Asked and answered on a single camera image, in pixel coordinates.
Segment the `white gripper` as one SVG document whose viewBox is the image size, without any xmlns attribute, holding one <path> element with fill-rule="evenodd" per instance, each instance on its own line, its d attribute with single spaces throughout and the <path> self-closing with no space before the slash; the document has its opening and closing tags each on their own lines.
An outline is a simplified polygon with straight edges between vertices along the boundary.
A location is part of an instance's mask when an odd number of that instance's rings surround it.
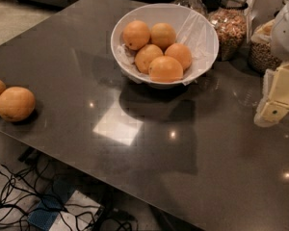
<svg viewBox="0 0 289 231">
<path fill-rule="evenodd" d="M 275 57 L 289 62 L 289 1 L 275 17 L 271 52 Z M 262 94 L 254 123 L 259 127 L 279 124 L 289 113 L 289 63 L 283 63 L 276 70 L 266 70 Z"/>
</svg>

